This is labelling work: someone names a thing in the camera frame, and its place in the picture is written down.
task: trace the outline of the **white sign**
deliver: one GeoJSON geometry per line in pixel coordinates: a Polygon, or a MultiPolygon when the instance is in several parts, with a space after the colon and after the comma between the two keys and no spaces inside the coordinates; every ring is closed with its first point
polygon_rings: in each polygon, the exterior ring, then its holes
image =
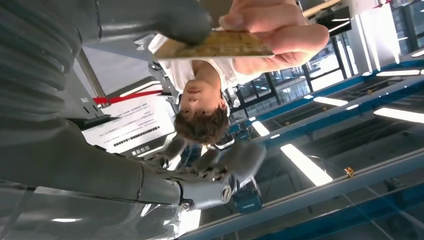
{"type": "Polygon", "coordinates": [[[175,131],[172,107],[156,95],[115,103],[103,112],[118,119],[82,133],[89,144],[98,145],[110,153],[131,150],[133,156],[144,155],[155,150],[146,143],[175,131]]]}

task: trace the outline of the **robotic arm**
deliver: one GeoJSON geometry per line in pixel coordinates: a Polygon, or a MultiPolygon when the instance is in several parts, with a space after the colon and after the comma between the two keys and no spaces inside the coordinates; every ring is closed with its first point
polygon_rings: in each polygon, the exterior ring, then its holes
{"type": "MultiPolygon", "coordinates": [[[[263,147],[242,145],[219,163],[204,157],[188,171],[167,171],[160,157],[152,164],[91,146],[56,117],[64,106],[56,93],[81,44],[146,32],[196,44],[209,30],[209,15],[194,0],[0,1],[0,179],[188,209],[228,202],[258,170],[263,147]]],[[[185,144],[177,140],[165,153],[185,144]]]]}

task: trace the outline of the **gold card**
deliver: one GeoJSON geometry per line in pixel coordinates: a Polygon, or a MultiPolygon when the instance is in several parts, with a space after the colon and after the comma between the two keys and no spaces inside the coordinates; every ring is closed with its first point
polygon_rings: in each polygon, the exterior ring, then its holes
{"type": "Polygon", "coordinates": [[[158,60],[218,57],[271,57],[273,51],[249,32],[212,31],[198,45],[168,39],[154,54],[158,60]]]}

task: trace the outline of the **white shirt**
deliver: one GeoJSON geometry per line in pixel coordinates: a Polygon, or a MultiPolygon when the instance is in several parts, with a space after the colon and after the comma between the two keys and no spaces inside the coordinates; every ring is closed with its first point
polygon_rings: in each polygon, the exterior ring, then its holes
{"type": "MultiPolygon", "coordinates": [[[[153,38],[148,49],[154,54],[167,40],[167,37],[158,34],[153,38]]],[[[169,80],[180,93],[183,92],[188,81],[195,79],[192,60],[193,59],[173,59],[159,61],[169,80]]],[[[210,65],[212,65],[212,67],[218,72],[221,79],[222,91],[229,87],[235,87],[237,84],[243,85],[261,75],[261,73],[246,75],[237,72],[234,69],[232,58],[220,57],[212,59],[205,58],[201,60],[210,63],[210,65]]]]}

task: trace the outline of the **barcode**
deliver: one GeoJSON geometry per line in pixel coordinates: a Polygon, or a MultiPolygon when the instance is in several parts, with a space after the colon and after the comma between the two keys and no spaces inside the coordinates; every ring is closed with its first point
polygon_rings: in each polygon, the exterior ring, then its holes
{"type": "Polygon", "coordinates": [[[154,128],[151,128],[151,129],[149,129],[149,130],[147,130],[147,131],[141,132],[141,133],[139,133],[139,134],[137,134],[137,135],[134,135],[134,136],[129,137],[129,138],[127,138],[127,139],[124,139],[124,140],[122,140],[122,141],[116,142],[116,143],[114,143],[114,144],[113,144],[113,146],[114,146],[114,147],[116,147],[116,146],[118,146],[118,145],[121,145],[121,144],[126,143],[126,142],[128,142],[128,141],[131,141],[131,140],[133,140],[133,139],[139,138],[139,137],[141,137],[141,136],[143,136],[143,135],[145,135],[145,134],[151,133],[151,132],[153,132],[153,131],[155,131],[155,130],[158,130],[158,129],[160,129],[160,128],[161,128],[160,126],[155,126],[154,128]]]}

